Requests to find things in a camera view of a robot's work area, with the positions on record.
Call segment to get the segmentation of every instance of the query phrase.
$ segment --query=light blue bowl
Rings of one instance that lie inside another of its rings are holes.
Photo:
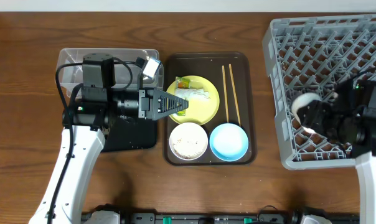
[[[215,156],[226,162],[239,160],[249,147],[249,139],[245,131],[231,123],[218,125],[212,131],[209,143]]]

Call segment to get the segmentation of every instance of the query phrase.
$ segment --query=gray plastic basket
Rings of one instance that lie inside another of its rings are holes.
[[[304,92],[332,102],[334,84],[376,66],[376,14],[275,19],[264,36],[263,51],[282,165],[289,170],[355,166],[325,137],[306,133],[290,107]],[[376,72],[361,78],[376,80]],[[345,146],[349,152],[351,146]]]

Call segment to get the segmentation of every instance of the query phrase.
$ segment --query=black container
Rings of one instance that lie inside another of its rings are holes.
[[[220,106],[217,114],[208,123],[202,125],[208,138],[212,131],[220,124],[227,122],[225,113],[225,100],[223,88],[222,65],[225,67],[225,82],[227,87],[228,113],[230,123],[238,124],[235,100],[233,98],[232,83],[228,65],[231,64],[235,91],[237,94],[241,127],[249,138],[249,147],[246,154],[234,162],[225,162],[217,158],[210,146],[198,159],[184,161],[176,157],[169,147],[169,136],[178,125],[170,117],[165,119],[164,128],[164,158],[174,166],[219,166],[219,165],[244,165],[255,160],[257,154],[255,128],[253,120],[253,101],[251,95],[250,71],[248,59],[239,52],[212,52],[174,54],[166,62],[165,90],[177,77],[197,75],[208,79],[216,87],[220,95]]]

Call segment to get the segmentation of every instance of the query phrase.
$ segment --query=chopstick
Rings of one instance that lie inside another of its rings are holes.
[[[228,123],[228,101],[227,101],[227,87],[225,86],[225,70],[224,70],[224,65],[222,66],[223,70],[223,84],[224,84],[224,101],[225,101],[225,113],[227,114],[227,123]]]
[[[235,92],[235,83],[233,82],[233,75],[232,75],[232,66],[230,66],[230,75],[231,75],[231,82],[232,82],[232,90],[233,90],[233,99],[235,100],[235,107],[237,109],[237,115],[238,115],[238,123],[240,126],[240,116],[239,116],[239,106],[238,106],[238,99],[237,99],[237,93]]]

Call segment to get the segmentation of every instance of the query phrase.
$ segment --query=yellow plate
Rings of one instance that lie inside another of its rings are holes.
[[[203,77],[196,75],[189,75],[184,78],[190,79],[190,88],[200,89],[203,88],[209,93],[210,100],[190,100],[189,107],[186,109],[185,116],[178,116],[176,114],[170,115],[170,118],[179,123],[193,122],[199,125],[208,123],[217,113],[220,106],[220,97],[214,85]],[[176,81],[171,83],[167,92],[174,95],[176,89]]]

